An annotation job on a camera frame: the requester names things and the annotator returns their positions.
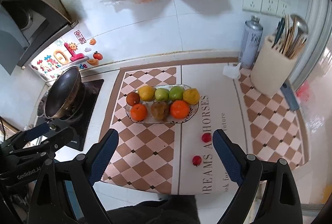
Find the metal spray can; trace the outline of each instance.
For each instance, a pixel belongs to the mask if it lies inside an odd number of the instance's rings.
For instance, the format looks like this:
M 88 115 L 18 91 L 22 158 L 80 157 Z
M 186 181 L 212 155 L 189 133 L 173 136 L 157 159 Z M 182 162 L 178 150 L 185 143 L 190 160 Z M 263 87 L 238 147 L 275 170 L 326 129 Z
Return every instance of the metal spray can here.
M 244 26 L 239 61 L 244 68 L 252 68 L 256 53 L 261 42 L 263 27 L 259 24 L 259 17 L 251 16 Z

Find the power socket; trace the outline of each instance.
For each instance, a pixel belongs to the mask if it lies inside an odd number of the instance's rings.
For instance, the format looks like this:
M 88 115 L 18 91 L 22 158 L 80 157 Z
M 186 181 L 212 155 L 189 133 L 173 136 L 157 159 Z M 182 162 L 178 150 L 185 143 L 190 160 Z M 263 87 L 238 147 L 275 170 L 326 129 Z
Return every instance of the power socket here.
M 260 12 L 262 0 L 243 0 L 242 10 Z
M 282 0 L 279 0 L 277 16 L 283 18 L 286 14 L 290 14 L 291 5 Z
M 263 0 L 261 12 L 263 14 L 275 16 L 278 9 L 278 0 Z

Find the metal ladle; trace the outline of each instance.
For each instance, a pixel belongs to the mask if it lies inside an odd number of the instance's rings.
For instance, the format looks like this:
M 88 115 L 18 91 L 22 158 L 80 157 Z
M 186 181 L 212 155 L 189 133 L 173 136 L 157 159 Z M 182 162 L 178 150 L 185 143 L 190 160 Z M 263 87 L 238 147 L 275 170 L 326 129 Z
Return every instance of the metal ladle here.
M 305 22 L 305 20 L 303 18 L 301 18 L 299 15 L 296 14 L 292 14 L 291 19 L 294 21 L 296 18 L 296 23 L 295 26 L 298 28 L 298 34 L 295 37 L 295 40 L 292 43 L 292 46 L 290 47 L 290 49 L 288 50 L 286 56 L 292 54 L 294 48 L 295 48 L 295 44 L 297 42 L 297 40 L 303 36 L 303 35 L 308 35 L 309 34 L 309 28 L 308 28 L 308 24 Z

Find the fruit plate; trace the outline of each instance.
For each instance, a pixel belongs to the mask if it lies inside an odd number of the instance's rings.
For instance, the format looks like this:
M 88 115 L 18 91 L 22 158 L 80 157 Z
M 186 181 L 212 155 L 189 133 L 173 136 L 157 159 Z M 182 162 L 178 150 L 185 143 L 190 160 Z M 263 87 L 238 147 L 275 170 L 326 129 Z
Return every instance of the fruit plate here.
M 185 84 L 175 84 L 175 85 L 161 85 L 161 86 L 154 86 L 154 88 L 156 89 L 159 89 L 159 88 L 165 88 L 167 90 L 170 90 L 172 87 L 174 86 L 180 86 L 182 87 L 184 90 L 187 90 L 187 89 L 191 89 L 191 87 L 189 87 L 188 85 L 185 85 Z M 185 123 L 185 122 L 188 122 L 195 114 L 196 112 L 198 111 L 198 106 L 199 106 L 199 103 L 197 103 L 196 105 L 189 105 L 189 114 L 186 118 L 184 119 L 175 119 L 174 117 L 172 117 L 171 115 L 169 115 L 166 120 L 164 121 L 157 121 L 151 114 L 151 106 L 152 104 L 156 102 L 156 100 L 154 101 L 151 101 L 151 102 L 145 102 L 145 101 L 141 101 L 141 104 L 145 105 L 147 107 L 147 112 L 148 112 L 148 115 L 147 117 L 143 120 L 143 121 L 135 121 L 131 118 L 130 116 L 130 110 L 132 109 L 131 106 L 129 106 L 128 104 L 126 105 L 126 113 L 127 113 L 127 116 L 130 118 L 130 120 L 132 120 L 134 123 L 151 123 L 151 124 L 154 124 L 154 123 Z

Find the green apple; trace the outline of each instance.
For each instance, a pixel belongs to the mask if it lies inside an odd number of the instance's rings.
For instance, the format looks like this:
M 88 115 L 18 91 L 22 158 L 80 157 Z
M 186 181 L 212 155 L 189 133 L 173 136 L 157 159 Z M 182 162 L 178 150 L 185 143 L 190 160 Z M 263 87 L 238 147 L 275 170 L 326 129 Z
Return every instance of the green apple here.
M 182 100 L 184 91 L 185 90 L 180 86 L 172 87 L 172 89 L 169 91 L 170 100 L 172 100 L 172 101 Z
M 168 101 L 168 90 L 165 88 L 158 88 L 155 93 L 154 97 L 157 101 Z

